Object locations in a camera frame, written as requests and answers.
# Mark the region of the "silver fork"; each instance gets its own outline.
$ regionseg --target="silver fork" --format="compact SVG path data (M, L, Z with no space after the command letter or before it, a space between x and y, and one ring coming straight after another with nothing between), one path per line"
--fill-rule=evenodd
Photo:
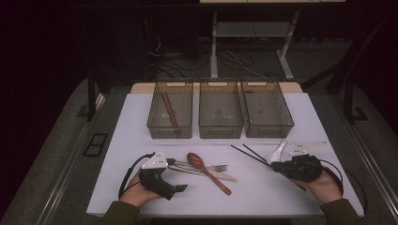
M182 162L182 161L176 161L175 165L181 165L181 166L191 166L190 163L188 162ZM227 169L227 165L211 165L206 167L209 171L214 171L214 172L224 172Z
M206 169L214 172L224 172L227 169L227 165L211 165L206 167Z

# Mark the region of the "gray floor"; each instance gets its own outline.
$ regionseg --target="gray floor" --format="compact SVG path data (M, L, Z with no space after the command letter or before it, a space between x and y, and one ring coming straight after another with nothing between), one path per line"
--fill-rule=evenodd
M219 43L219 76L257 76L242 68L237 63L238 58L241 64L255 73L283 79L274 52L280 43L269 39L245 41L225 39ZM334 65L349 45L350 42L344 40L293 42L286 58L295 76L294 82L307 81ZM209 50L206 41L201 48L204 52L197 59L178 59L178 52L169 51L167 59L172 63L165 62L169 67L163 66L159 76L168 77L171 74L178 77L182 72L187 77L208 77ZM342 116L344 93L328 95L324 90L327 82L328 79L325 79L305 92L310 94L338 158L365 189L362 193L360 185L350 179L361 202L365 204L367 200L366 219L372 224L397 224L397 218L390 210L397 205L394 193L398 189L397 136L358 88L355 90L354 105L361 107L369 120L356 122L354 126L348 124ZM128 87L113 89L99 101L99 112L93 121L85 122L82 111L87 104L86 83L82 82L76 88L1 224L90 224L96 220L87 215L85 209L129 91ZM109 134L104 151L99 157L84 157L82 152L93 133ZM375 163L364 163L363 156L372 157ZM374 164L381 173L375 172L375 167L369 167ZM325 221L322 217L295 218L292 223L317 225L325 224ZM257 223L242 221L240 224Z

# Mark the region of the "plastic container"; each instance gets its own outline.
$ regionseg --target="plastic container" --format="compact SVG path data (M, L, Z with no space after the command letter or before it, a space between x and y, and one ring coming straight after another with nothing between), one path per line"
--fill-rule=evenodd
M153 139L192 137L193 79L158 79L147 127Z
M285 138L295 125L275 79L241 79L240 99L248 138Z
M199 131L202 139L238 139L243 129L237 79L200 81Z

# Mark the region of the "sleeve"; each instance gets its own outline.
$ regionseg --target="sleeve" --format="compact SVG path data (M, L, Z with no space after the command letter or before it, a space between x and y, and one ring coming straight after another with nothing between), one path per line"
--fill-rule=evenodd
M140 209L131 204L112 202L106 214L94 225L134 225L139 213Z
M347 199L341 199L321 205L329 225L366 225Z

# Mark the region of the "white table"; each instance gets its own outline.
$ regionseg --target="white table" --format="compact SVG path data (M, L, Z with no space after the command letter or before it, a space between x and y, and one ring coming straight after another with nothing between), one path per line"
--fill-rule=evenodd
M328 137L307 94L284 94L295 126L286 140L282 160L296 141L323 142ZM193 137L188 140L152 140L146 127L151 94L130 94L120 114L115 134L104 159L87 214L102 216L117 193L127 169L140 156L163 150L168 158L186 161L189 152L198 154L206 165L227 164L227 173L237 182L223 181L232 190L225 195L208 177L166 170L162 178L171 185L188 187L171 201L159 199L141 208L143 218L298 218L322 215L319 202L279 173L244 156L230 144L246 144L262 156L274 151L281 139L248 139L242 133L235 140L202 140L198 128L198 94L193 95ZM336 165L344 178L344 197L360 216L363 210L342 166L329 144L312 155Z

